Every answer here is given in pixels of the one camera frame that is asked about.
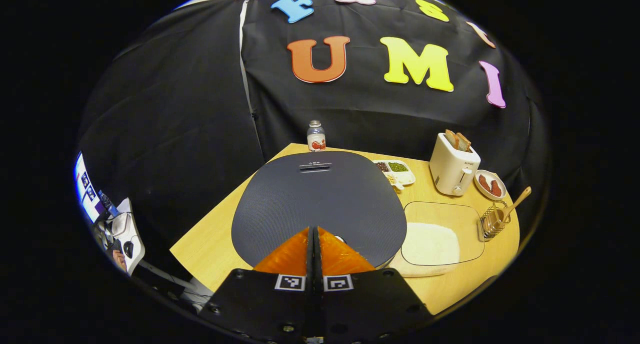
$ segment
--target bread slice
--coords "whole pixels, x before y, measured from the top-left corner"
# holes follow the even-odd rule
[[[454,149],[458,149],[458,146],[460,145],[460,138],[454,134],[453,131],[445,129],[444,137],[446,137],[446,140],[451,143],[451,146],[453,146]]]
[[[458,146],[458,150],[471,152],[471,141],[469,141],[463,134],[457,133],[458,138],[460,139],[460,144]]]

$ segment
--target white toaster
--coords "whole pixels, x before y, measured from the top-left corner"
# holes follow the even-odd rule
[[[462,196],[480,166],[480,156],[473,147],[470,148],[471,152],[453,148],[444,133],[438,134],[433,149],[429,169],[436,189],[446,195]]]

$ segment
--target metal basket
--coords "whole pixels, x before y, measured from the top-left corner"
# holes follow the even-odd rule
[[[508,207],[505,201],[500,200],[498,203],[502,203],[503,207]],[[500,221],[497,216],[491,216],[492,213],[496,210],[496,203],[494,202],[487,211],[480,217],[480,223],[482,224],[483,235],[485,237],[485,241],[489,241],[493,239],[499,232],[501,232],[506,224],[511,222],[511,215],[507,216],[503,221]]]

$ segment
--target computer screen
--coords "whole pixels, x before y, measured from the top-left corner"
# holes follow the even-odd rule
[[[91,223],[95,223],[101,214],[106,212],[103,203],[98,196],[98,190],[91,183],[89,175],[87,174],[86,167],[84,165],[84,158],[82,152],[78,154],[78,158],[75,160],[76,167],[74,169],[75,187],[77,191],[78,200],[80,204],[87,212]]]

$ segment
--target orange letter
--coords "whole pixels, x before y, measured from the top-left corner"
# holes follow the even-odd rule
[[[331,36],[324,43],[331,48],[331,66],[325,70],[314,69],[311,59],[311,48],[315,47],[315,40],[299,40],[287,45],[291,51],[291,66],[293,75],[304,82],[329,82],[338,79],[347,67],[345,45],[350,41],[346,36]]]

